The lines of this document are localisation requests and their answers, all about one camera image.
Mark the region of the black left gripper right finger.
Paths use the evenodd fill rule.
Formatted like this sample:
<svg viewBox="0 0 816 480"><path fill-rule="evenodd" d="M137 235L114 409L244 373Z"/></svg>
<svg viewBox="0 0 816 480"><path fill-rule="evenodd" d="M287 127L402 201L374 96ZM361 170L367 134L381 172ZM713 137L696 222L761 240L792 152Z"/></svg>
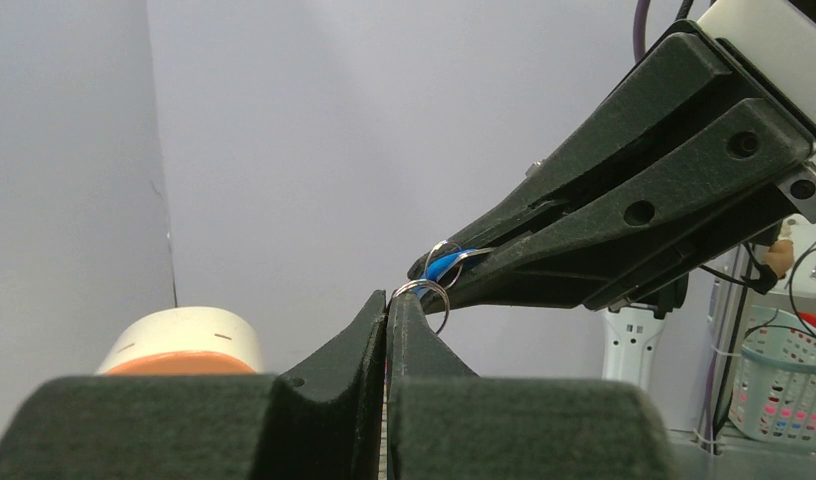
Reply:
<svg viewBox="0 0 816 480"><path fill-rule="evenodd" d="M676 479L667 431L638 387L487 378L430 328L419 299L388 311L387 455L393 479Z"/></svg>

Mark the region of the blue capped silver key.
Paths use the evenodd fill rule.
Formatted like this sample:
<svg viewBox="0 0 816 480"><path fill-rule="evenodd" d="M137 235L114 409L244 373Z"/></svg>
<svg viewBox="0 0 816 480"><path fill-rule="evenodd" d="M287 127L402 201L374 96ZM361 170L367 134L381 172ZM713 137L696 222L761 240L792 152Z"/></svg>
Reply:
<svg viewBox="0 0 816 480"><path fill-rule="evenodd" d="M493 251L493 247L467 248L454 241L442 240L420 258L420 282L410 291L420 297L428 293L438 296L446 294L465 270Z"/></svg>

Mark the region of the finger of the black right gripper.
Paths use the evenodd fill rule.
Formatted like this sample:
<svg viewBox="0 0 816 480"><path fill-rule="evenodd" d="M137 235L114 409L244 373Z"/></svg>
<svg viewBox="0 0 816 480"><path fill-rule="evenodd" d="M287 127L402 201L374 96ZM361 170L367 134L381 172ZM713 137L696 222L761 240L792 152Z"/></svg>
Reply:
<svg viewBox="0 0 816 480"><path fill-rule="evenodd" d="M423 307L598 310L643 298L787 216L775 183L815 141L805 116L763 97L609 99L453 236L479 260Z"/></svg>
<svg viewBox="0 0 816 480"><path fill-rule="evenodd" d="M678 276L742 243L711 128L746 88L727 40L671 31L544 163L452 236L494 251L462 279Z"/></svg>

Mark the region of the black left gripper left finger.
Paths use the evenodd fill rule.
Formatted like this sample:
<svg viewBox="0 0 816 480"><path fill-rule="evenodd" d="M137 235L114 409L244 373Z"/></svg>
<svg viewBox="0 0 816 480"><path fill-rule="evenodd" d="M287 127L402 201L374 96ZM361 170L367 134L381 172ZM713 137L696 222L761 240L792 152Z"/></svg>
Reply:
<svg viewBox="0 0 816 480"><path fill-rule="evenodd" d="M0 479L374 479L386 295L280 375L83 376L40 386Z"/></svg>

